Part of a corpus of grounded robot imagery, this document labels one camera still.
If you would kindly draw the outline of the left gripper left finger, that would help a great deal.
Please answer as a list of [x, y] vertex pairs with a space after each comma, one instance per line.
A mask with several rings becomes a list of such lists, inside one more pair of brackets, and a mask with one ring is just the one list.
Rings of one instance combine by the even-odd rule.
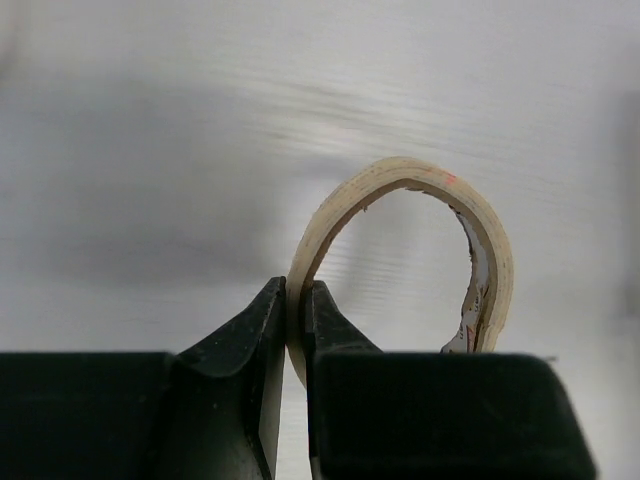
[[285, 281], [179, 354], [1, 356], [5, 479], [271, 479]]

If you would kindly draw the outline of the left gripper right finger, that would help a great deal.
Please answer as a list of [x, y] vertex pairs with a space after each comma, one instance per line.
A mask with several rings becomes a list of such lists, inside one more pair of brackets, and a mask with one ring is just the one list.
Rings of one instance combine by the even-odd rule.
[[596, 477], [570, 399], [547, 362], [384, 352], [319, 281], [303, 321], [314, 478]]

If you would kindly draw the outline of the beige masking tape roll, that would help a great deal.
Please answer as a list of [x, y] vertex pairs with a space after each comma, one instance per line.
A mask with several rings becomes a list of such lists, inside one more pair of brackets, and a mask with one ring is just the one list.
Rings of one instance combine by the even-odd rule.
[[344, 181], [312, 215], [286, 276], [286, 346], [300, 382], [307, 383], [303, 306], [334, 239], [359, 212], [388, 193], [405, 189], [430, 195], [456, 215], [468, 239], [471, 279], [461, 320], [443, 353], [490, 352], [503, 330], [512, 299], [514, 262], [509, 239], [491, 205], [467, 182], [427, 162], [389, 157]]

